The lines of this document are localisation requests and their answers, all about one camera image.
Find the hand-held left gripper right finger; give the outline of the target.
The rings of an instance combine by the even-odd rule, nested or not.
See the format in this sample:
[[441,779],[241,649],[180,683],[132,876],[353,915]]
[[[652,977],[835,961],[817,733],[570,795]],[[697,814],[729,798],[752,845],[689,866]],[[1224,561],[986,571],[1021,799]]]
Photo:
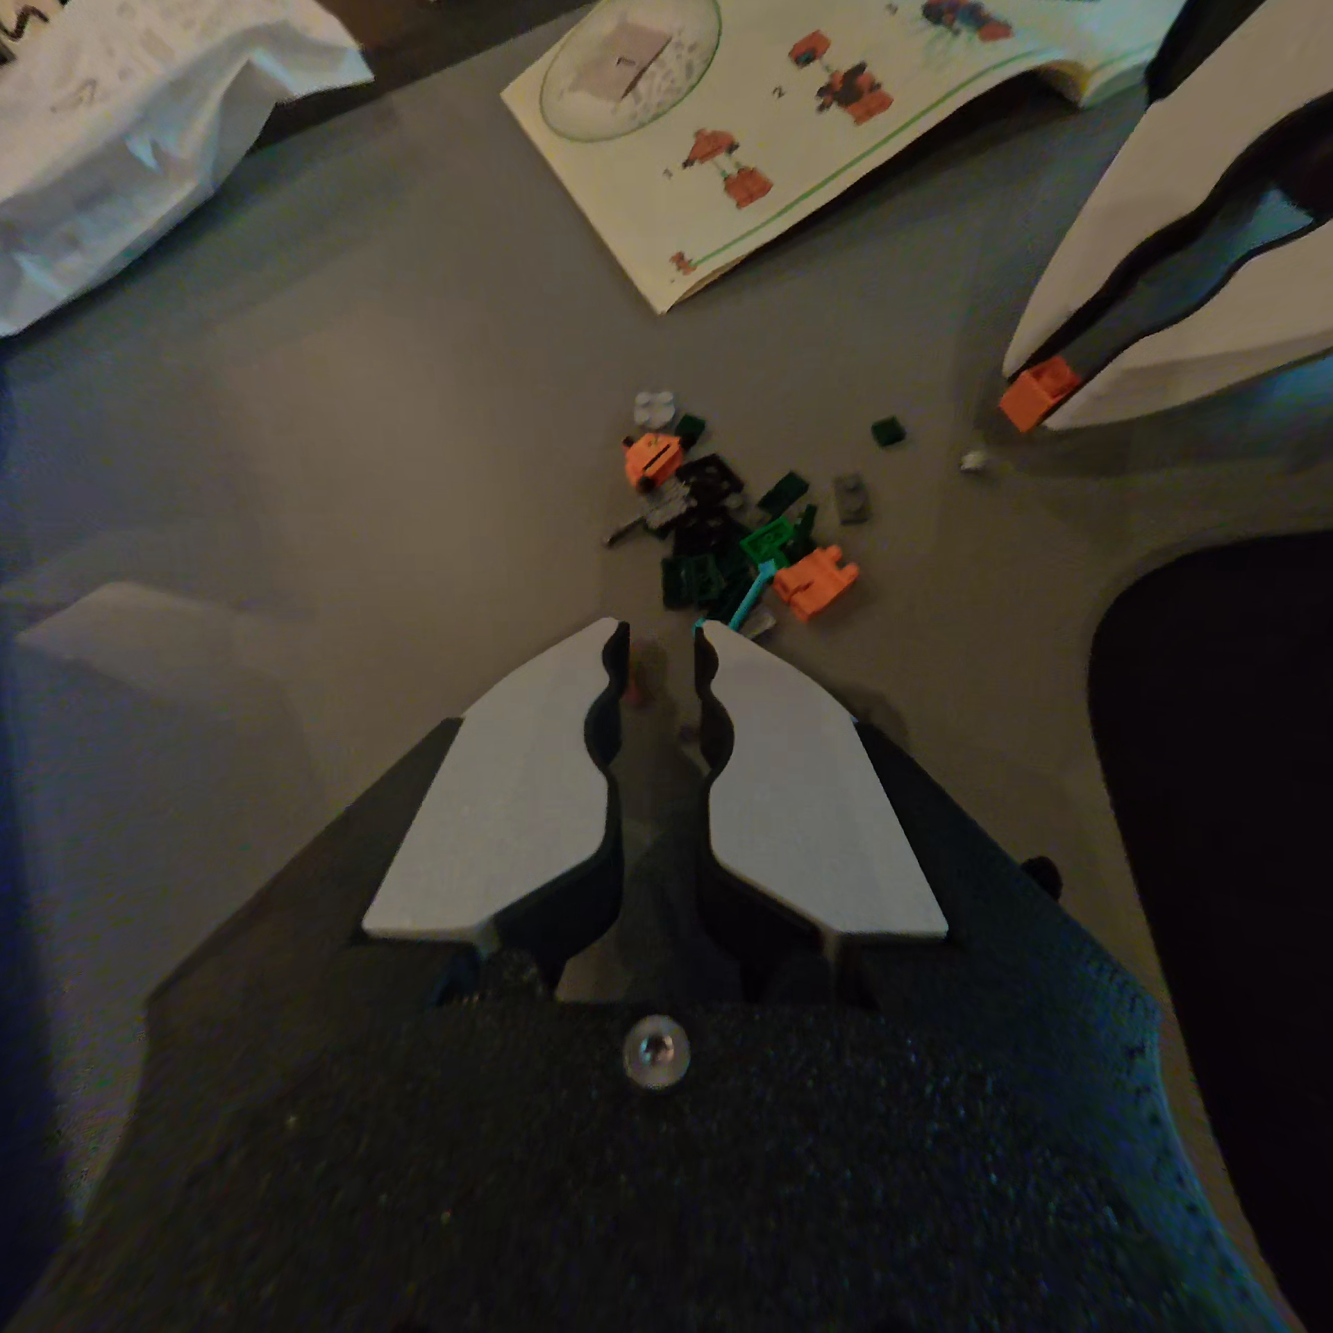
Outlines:
[[862,741],[824,685],[719,622],[695,631],[722,709],[708,790],[722,872],[824,942],[943,942],[949,926]]

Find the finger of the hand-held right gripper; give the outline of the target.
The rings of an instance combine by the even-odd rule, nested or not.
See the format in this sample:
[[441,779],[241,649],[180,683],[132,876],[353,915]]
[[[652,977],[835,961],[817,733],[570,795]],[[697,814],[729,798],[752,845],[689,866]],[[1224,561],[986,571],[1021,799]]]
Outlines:
[[1235,260],[1187,312],[1144,336],[1189,317],[1240,268],[1332,268],[1332,4],[1259,3],[1165,90],[1162,60],[1179,60],[1189,49],[1190,39],[1176,31],[1162,42],[1151,104],[1029,298],[1005,353],[1010,382],[1048,357],[1062,357],[1143,274],[1202,236],[1248,187],[1275,185],[1309,222]]
[[1133,420],[1317,360],[1330,344],[1330,268],[1240,268],[1189,317],[1113,357],[1044,423]]

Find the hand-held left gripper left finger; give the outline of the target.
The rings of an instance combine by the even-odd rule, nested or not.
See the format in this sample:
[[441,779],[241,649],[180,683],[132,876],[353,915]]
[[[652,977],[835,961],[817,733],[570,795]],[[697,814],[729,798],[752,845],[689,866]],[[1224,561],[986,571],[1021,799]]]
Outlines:
[[497,942],[508,910],[589,868],[610,837],[610,760],[629,625],[605,617],[503,676],[462,714],[365,912],[375,939]]

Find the orange toy brick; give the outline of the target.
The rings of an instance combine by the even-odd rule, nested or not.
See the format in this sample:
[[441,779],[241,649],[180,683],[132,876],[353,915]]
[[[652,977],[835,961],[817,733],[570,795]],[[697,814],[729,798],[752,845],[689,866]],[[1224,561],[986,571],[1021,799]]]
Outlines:
[[819,545],[806,557],[775,572],[778,598],[802,623],[832,607],[859,579],[860,566],[844,558],[837,544]]
[[1060,355],[1048,357],[1016,376],[998,401],[1010,425],[1021,433],[1040,426],[1083,385],[1083,376]]

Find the pile of toy bricks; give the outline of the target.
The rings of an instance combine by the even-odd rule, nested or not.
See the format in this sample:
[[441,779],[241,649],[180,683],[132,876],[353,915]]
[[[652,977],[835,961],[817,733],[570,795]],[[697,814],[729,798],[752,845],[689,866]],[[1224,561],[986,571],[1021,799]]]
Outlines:
[[[686,411],[675,391],[635,391],[625,436],[646,431],[681,436],[686,457],[675,476],[652,493],[637,493],[625,477],[633,511],[606,533],[603,545],[613,549],[640,536],[659,542],[665,609],[689,610],[698,618],[725,591],[743,593],[762,561],[775,560],[781,569],[819,545],[833,544],[819,537],[821,509],[803,474],[787,471],[762,493],[752,493],[729,460],[706,450],[706,420]],[[794,617],[771,582],[737,633],[762,639],[776,625],[776,609]]]

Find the white instruction booklet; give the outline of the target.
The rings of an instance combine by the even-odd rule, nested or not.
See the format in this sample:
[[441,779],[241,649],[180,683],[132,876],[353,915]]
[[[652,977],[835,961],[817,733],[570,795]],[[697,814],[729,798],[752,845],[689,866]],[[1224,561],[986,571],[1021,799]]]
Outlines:
[[1179,1],[605,1],[502,93],[659,314],[954,112],[1133,87]]

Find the white paper bag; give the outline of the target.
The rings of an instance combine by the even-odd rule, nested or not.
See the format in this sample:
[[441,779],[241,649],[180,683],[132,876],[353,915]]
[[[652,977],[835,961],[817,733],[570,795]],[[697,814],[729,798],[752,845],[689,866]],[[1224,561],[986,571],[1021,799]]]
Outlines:
[[373,82],[311,1],[3,3],[2,333],[140,258],[278,106]]

